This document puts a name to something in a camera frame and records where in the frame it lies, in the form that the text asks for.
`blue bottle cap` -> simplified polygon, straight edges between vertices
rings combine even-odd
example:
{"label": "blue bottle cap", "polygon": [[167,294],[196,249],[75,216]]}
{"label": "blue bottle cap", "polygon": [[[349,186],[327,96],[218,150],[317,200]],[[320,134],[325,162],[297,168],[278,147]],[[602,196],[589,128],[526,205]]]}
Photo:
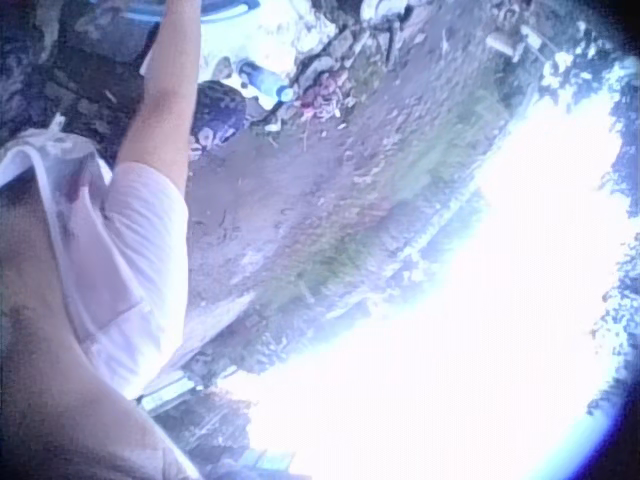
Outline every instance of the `blue bottle cap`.
{"label": "blue bottle cap", "polygon": [[276,95],[278,96],[278,100],[281,102],[290,102],[293,100],[293,88],[285,87],[284,85],[282,87],[278,87]]}

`dirt path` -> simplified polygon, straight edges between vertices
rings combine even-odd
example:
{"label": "dirt path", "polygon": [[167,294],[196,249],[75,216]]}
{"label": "dirt path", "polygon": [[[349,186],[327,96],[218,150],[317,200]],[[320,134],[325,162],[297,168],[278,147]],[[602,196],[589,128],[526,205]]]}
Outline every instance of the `dirt path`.
{"label": "dirt path", "polygon": [[[396,69],[358,104],[345,128],[338,129],[343,119],[312,121],[285,128],[276,144],[245,132],[221,152],[224,166],[193,165],[191,293],[185,345],[174,366],[249,304],[262,323],[274,323],[287,308],[322,303],[322,289],[348,277],[334,271],[336,262],[326,265],[347,237],[382,228],[399,205],[428,192],[427,185],[436,190],[450,173],[466,170],[464,162],[474,160],[469,149],[484,148],[505,120],[491,91],[495,53],[484,43],[492,28],[483,3],[418,8]],[[420,33],[426,38],[414,44]],[[362,63],[356,68],[366,72],[366,58]],[[470,134],[467,127],[483,123],[478,116],[485,125]],[[404,230],[411,238],[413,229]],[[374,270],[391,260],[374,262]],[[357,277],[331,291],[334,302]],[[238,328],[243,345],[260,336]]]}

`patterned fabric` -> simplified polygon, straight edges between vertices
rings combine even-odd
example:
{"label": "patterned fabric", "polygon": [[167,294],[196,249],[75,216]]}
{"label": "patterned fabric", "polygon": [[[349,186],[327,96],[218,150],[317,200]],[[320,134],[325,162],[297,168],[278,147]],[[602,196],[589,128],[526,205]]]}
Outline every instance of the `patterned fabric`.
{"label": "patterned fabric", "polygon": [[198,87],[191,128],[191,158],[226,143],[245,126],[247,102],[240,92],[216,80]]}

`rock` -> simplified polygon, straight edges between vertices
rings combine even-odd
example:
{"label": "rock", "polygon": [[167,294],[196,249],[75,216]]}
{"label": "rock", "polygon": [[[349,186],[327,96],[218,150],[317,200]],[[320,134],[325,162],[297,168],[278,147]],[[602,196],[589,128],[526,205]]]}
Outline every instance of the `rock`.
{"label": "rock", "polygon": [[329,55],[336,61],[342,60],[342,57],[349,51],[354,42],[353,33],[347,29],[338,35],[329,46]]}
{"label": "rock", "polygon": [[335,61],[328,55],[316,58],[298,78],[300,92],[304,93],[309,87],[313,86],[318,75],[322,72],[333,70],[335,66]]}

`person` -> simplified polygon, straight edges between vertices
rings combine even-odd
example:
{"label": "person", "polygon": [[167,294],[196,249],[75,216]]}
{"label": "person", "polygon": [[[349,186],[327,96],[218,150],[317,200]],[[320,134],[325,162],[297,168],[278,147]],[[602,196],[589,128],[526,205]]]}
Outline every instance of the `person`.
{"label": "person", "polygon": [[132,399],[182,339],[201,0],[167,0],[111,173],[59,123],[0,152],[3,478],[199,478]]}

